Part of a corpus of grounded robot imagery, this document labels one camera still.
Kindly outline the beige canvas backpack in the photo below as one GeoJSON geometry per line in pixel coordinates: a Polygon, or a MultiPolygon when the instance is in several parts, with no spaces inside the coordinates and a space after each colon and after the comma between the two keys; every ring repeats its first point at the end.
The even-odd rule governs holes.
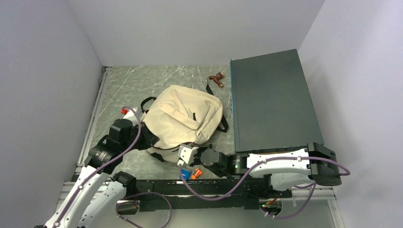
{"type": "Polygon", "coordinates": [[[207,85],[205,91],[171,85],[157,97],[144,99],[142,122],[159,141],[147,152],[161,162],[178,161],[180,145],[206,143],[216,131],[227,132],[229,125],[221,100],[207,85]]]}

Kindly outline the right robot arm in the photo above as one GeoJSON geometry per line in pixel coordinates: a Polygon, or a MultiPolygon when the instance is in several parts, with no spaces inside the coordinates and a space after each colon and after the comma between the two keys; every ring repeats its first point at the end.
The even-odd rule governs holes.
{"type": "Polygon", "coordinates": [[[263,178],[262,192],[274,197],[293,186],[316,183],[320,186],[341,185],[341,165],[336,153],[316,142],[297,151],[269,154],[224,154],[210,147],[197,149],[189,166],[202,165],[218,177],[263,178]]]}

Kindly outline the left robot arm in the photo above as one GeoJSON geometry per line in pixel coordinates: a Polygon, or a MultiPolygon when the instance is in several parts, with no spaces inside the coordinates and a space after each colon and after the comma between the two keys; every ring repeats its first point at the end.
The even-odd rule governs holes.
{"type": "Polygon", "coordinates": [[[124,198],[136,195],[136,178],[123,171],[112,177],[111,186],[101,195],[96,192],[110,178],[123,156],[133,150],[151,148],[159,141],[144,123],[129,119],[117,119],[93,147],[70,193],[55,214],[42,225],[44,228],[91,228],[97,218],[109,207],[124,198]]]}

